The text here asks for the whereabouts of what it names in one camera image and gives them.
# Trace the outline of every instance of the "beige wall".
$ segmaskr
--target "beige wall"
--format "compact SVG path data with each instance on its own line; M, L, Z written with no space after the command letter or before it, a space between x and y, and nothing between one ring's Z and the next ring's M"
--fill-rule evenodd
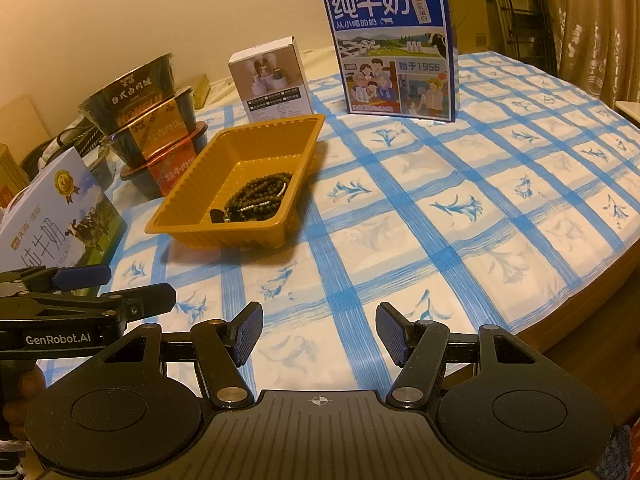
M85 97L165 52L176 79L228 76L237 51L331 44L322 0L0 0L0 106L31 96L50 133Z

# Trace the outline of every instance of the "gold curtain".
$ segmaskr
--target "gold curtain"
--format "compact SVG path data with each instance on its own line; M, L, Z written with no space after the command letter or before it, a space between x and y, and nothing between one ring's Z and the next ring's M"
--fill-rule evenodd
M640 0L548 0L558 75L599 97L640 102Z

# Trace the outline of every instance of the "blue and white checkered tablecloth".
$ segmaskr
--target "blue and white checkered tablecloth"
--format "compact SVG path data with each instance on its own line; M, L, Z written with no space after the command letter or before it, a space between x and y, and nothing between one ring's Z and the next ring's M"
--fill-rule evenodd
M378 389L398 369L374 328L381 301L455 332L512 332L545 317L639 237L640 131L602 102L487 52L460 57L455 123L347 115L338 76L310 84L326 114L298 214L277 251L196 251L144 227L117 180L108 195L129 229L111 265L116 290L168 282L165 331L264 307L242 368L264 388ZM201 110L211 138L247 122L241 105ZM78 360L42 362L49 382ZM197 391L193 367L170 365Z

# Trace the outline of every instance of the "stacked food container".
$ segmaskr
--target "stacked food container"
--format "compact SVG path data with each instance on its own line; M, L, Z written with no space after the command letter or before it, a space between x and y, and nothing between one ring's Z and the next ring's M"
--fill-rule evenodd
M166 196L207 143L191 88L174 87L170 58L129 72L80 105L104 134L102 144L125 163L121 179L150 200Z

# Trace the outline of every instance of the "human hand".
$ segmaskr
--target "human hand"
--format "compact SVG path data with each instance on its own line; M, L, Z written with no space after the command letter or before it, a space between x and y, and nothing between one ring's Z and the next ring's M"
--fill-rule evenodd
M27 408L31 399L46 389L44 374L35 365L33 370L23 373L18 379L18 391L20 399L10 400L2 406L2 416L9 423L9 431L20 440L26 440L24 433L24 419L27 415Z

